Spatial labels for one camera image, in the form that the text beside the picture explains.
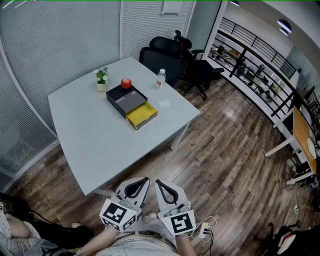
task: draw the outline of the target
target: office chair armrest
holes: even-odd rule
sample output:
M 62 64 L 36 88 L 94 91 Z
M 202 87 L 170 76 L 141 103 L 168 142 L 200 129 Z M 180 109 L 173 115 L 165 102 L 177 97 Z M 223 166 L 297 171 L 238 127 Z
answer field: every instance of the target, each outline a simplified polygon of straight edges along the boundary
M 203 54 L 205 51 L 204 50 L 192 50 L 191 51 L 193 54 Z
M 196 58 L 197 58 L 197 55 L 198 54 L 203 54 L 205 51 L 198 49 L 198 50 L 192 50 L 191 52 L 193 53 L 193 60 L 195 61 Z
M 222 73 L 224 71 L 225 71 L 225 69 L 223 67 L 214 68 L 212 70 L 213 73 Z

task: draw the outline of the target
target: person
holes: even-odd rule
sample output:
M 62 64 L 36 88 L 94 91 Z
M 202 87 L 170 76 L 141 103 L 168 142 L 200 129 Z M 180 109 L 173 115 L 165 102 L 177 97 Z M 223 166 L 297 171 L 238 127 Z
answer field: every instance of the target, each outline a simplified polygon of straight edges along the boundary
M 66 249 L 82 247 L 93 236 L 91 230 L 78 223 L 66 228 L 36 219 L 22 221 L 0 201 L 0 255 L 24 256 L 57 248 L 64 248 L 62 251 L 66 252 Z
M 172 237 L 165 225 L 151 213 L 142 219 L 140 231 L 120 233 L 106 227 L 76 252 L 78 256 L 197 256 L 187 234 Z
M 0 247 L 14 256 L 25 255 L 39 240 L 40 235 L 28 222 L 22 222 L 0 211 Z

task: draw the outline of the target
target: dark pants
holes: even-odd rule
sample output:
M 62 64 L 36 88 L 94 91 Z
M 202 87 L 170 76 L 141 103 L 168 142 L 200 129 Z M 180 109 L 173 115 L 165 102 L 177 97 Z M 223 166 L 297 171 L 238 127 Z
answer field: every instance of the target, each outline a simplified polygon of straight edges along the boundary
M 40 220 L 34 220 L 30 223 L 42 239 L 46 239 L 56 244 L 58 247 L 65 249 L 83 247 L 92 237 L 94 237 L 94 233 L 86 226 L 68 228 Z

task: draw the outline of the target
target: table leg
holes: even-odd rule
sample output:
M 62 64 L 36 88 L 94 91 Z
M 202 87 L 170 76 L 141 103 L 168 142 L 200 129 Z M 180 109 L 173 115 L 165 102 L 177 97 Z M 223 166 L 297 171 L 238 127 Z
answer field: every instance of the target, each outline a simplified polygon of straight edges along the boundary
M 93 193 L 95 194 L 99 194 L 99 195 L 103 195 L 106 197 L 111 197 L 112 194 L 114 193 L 111 189 L 100 189 L 100 188 L 96 188 Z
M 178 147 L 178 145 L 179 145 L 182 137 L 184 136 L 186 130 L 188 129 L 189 124 L 190 124 L 190 122 L 188 122 L 184 127 L 182 127 L 182 128 L 176 133 L 176 136 L 175 136 L 175 138 L 173 139 L 172 144 L 171 144 L 171 147 L 170 147 L 172 150 L 175 150 L 175 149 Z
M 297 149 L 295 149 L 294 151 L 292 151 L 292 154 L 295 154 L 297 152 L 299 152 L 301 149 L 298 147 Z
M 284 146 L 288 145 L 290 142 L 293 142 L 295 139 L 294 136 L 290 136 L 288 139 L 286 139 L 284 142 L 276 146 L 275 148 L 271 149 L 267 153 L 264 154 L 264 156 L 267 158 L 268 156 L 272 155 L 273 153 L 277 152 L 278 150 L 282 149 Z
M 273 128 L 276 128 L 278 125 L 282 124 L 282 122 L 283 122 L 288 116 L 290 116 L 290 115 L 293 113 L 293 111 L 294 111 L 294 109 L 291 108 L 291 109 L 284 115 L 284 117 L 282 117 L 279 121 L 277 121 L 277 122 L 274 124 Z
M 305 178 L 308 178 L 308 177 L 310 177 L 310 176 L 312 176 L 312 175 L 314 175 L 314 172 L 310 169 L 310 171 L 307 172 L 306 174 L 301 175 L 300 177 L 292 178 L 292 179 L 288 180 L 288 181 L 286 182 L 286 184 L 287 184 L 287 185 L 295 184 L 295 183 L 297 183 L 297 182 L 299 182 L 299 181 L 301 181 L 301 180 L 303 180 L 303 179 L 305 179 Z

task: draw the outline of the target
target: white table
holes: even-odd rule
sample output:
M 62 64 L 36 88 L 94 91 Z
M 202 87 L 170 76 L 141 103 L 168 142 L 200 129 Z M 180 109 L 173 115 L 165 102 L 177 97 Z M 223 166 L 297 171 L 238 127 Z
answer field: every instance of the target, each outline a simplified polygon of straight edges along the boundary
M 107 65 L 108 87 L 129 78 L 158 115 L 139 130 L 97 92 L 90 72 L 48 96 L 54 126 L 70 168 L 83 193 L 94 191 L 175 135 L 174 150 L 189 123 L 200 113 L 168 84 L 156 89 L 157 76 L 132 57 Z M 169 100 L 171 106 L 159 108 Z

